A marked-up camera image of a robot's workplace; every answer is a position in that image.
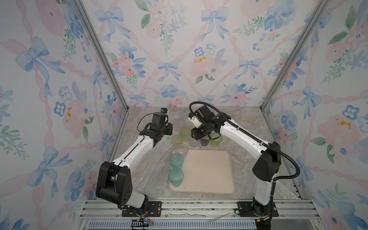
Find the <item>clear glass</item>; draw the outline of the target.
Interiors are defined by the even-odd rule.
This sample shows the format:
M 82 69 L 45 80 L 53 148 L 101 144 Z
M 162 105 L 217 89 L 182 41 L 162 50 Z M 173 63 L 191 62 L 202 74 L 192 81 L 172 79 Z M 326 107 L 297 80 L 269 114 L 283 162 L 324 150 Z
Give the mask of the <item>clear glass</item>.
M 177 144 L 174 144 L 173 147 L 174 147 L 174 150 L 173 150 L 174 154 L 176 153 L 181 154 L 184 159 L 187 157 L 188 147 L 185 144 L 177 143 Z

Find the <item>tall teal cup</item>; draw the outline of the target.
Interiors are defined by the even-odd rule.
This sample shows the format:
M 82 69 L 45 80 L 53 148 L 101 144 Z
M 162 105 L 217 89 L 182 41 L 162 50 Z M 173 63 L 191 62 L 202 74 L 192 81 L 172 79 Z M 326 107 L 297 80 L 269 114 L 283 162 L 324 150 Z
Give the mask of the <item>tall teal cup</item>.
M 170 164 L 172 168 L 182 169 L 184 164 L 184 157 L 180 153 L 172 154 L 170 157 Z
M 181 169 L 173 168 L 169 172 L 169 180 L 173 186 L 179 187 L 182 184 L 183 179 L 184 179 L 184 173 Z

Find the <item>tall frosted clear cup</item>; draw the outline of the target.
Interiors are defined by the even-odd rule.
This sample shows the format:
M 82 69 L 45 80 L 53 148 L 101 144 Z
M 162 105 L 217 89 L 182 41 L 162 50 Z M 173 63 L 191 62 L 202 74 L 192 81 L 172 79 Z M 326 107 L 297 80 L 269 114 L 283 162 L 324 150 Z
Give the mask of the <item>tall frosted clear cup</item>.
M 185 126 L 186 126 L 186 121 L 185 121 L 184 119 L 179 118 L 179 119 L 177 119 L 177 120 L 174 122 L 174 126 L 175 126 L 176 128 L 181 129 L 181 128 L 183 128 L 183 127 L 185 127 Z

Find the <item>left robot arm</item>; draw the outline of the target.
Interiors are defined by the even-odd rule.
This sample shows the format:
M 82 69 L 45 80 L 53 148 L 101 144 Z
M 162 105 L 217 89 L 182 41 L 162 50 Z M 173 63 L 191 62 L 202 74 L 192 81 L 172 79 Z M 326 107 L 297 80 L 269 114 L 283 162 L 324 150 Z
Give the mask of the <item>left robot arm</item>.
M 131 169 L 164 137 L 172 135 L 167 108 L 152 114 L 152 121 L 140 131 L 136 141 L 112 162 L 104 162 L 99 169 L 96 196 L 118 205 L 118 208 L 148 210 L 148 196 L 133 190 Z

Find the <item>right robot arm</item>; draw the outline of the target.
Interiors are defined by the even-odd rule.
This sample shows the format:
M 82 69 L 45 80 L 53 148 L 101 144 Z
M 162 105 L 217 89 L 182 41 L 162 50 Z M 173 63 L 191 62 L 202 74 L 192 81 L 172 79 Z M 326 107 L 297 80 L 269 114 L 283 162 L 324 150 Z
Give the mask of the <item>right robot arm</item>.
M 252 201 L 256 216 L 272 216 L 273 196 L 276 183 L 273 181 L 281 165 L 280 146 L 258 138 L 237 124 L 230 116 L 211 104 L 195 101 L 189 105 L 189 121 L 195 126 L 191 137 L 200 140 L 217 133 L 225 136 L 250 153 L 256 160 L 252 172 L 256 177 L 255 195 Z

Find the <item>beige plastic tray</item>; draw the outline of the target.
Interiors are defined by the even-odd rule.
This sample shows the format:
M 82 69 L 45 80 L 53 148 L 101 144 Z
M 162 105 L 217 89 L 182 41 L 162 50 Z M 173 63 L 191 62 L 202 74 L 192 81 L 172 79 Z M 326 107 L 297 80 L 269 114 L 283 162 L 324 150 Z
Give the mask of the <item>beige plastic tray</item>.
M 231 195 L 235 182 L 230 154 L 224 150 L 189 149 L 182 167 L 180 186 L 169 183 L 173 192 Z

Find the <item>bright green glass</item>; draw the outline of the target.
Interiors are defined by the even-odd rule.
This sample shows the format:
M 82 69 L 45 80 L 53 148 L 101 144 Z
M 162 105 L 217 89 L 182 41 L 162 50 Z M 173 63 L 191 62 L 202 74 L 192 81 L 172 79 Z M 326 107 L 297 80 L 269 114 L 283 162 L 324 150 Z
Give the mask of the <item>bright green glass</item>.
M 213 133 L 210 135 L 210 140 L 213 147 L 218 147 L 222 142 L 222 135 L 219 133 Z

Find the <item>dark smoky glass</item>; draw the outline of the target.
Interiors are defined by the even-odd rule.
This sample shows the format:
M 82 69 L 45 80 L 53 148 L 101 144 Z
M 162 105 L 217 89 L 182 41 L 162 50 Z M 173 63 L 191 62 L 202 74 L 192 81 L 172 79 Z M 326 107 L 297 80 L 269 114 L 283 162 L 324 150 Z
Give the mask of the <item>dark smoky glass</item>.
M 201 139 L 201 140 L 200 140 L 200 143 L 201 143 L 201 145 L 202 145 L 202 146 L 207 146 L 207 145 L 209 145 L 210 140 L 207 140 L 207 139 Z

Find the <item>short light green cup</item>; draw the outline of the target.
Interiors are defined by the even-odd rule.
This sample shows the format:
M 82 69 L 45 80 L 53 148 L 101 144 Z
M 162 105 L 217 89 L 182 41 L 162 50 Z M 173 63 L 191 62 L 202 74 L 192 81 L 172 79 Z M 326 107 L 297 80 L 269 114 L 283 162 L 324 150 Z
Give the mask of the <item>short light green cup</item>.
M 172 144 L 175 145 L 179 145 L 183 143 L 183 137 L 182 135 L 174 135 L 172 137 Z

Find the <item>tall light green cup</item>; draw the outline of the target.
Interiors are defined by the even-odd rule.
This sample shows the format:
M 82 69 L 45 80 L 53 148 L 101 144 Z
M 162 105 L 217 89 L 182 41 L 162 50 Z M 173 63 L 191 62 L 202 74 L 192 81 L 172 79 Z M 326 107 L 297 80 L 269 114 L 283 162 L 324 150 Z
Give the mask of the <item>tall light green cup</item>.
M 191 129 L 189 127 L 182 127 L 180 129 L 180 135 L 183 139 L 183 142 L 189 142 L 191 138 Z

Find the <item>short frosted clear cup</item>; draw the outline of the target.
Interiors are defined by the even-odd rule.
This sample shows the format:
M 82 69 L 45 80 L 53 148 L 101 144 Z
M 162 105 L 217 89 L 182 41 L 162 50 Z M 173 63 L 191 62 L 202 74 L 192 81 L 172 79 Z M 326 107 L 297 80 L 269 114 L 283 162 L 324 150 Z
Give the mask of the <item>short frosted clear cup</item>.
M 200 141 L 199 140 L 195 140 L 195 139 L 191 139 L 189 144 L 190 144 L 190 146 L 192 148 L 197 148 L 200 145 Z

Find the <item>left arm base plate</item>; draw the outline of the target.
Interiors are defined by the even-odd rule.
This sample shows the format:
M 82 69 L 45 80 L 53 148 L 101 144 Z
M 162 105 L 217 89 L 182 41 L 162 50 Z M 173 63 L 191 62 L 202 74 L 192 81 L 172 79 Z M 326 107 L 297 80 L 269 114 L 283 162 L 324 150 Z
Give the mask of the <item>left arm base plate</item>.
M 122 209 L 122 217 L 160 217 L 162 212 L 161 201 L 144 202 L 140 208 L 133 206 L 124 206 Z

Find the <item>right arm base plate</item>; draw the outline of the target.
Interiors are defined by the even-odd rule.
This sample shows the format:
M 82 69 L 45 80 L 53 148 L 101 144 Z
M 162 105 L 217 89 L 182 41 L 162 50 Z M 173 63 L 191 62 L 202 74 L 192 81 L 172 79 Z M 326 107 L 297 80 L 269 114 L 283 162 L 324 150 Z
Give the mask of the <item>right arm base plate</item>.
M 240 217 L 265 218 L 272 214 L 272 217 L 278 217 L 278 210 L 275 203 L 269 202 L 263 206 L 257 201 L 239 201 L 237 202 L 236 214 Z

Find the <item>aluminium rail frame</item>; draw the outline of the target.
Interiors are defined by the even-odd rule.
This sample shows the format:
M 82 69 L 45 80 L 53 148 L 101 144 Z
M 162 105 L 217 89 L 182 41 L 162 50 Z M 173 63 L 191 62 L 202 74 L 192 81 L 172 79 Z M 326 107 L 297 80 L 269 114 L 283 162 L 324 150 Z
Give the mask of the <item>aluminium rail frame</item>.
M 275 217 L 261 224 L 256 217 L 241 217 L 244 200 L 160 199 L 144 220 L 124 217 L 116 205 L 88 201 L 76 230 L 325 230 L 310 200 L 276 200 Z

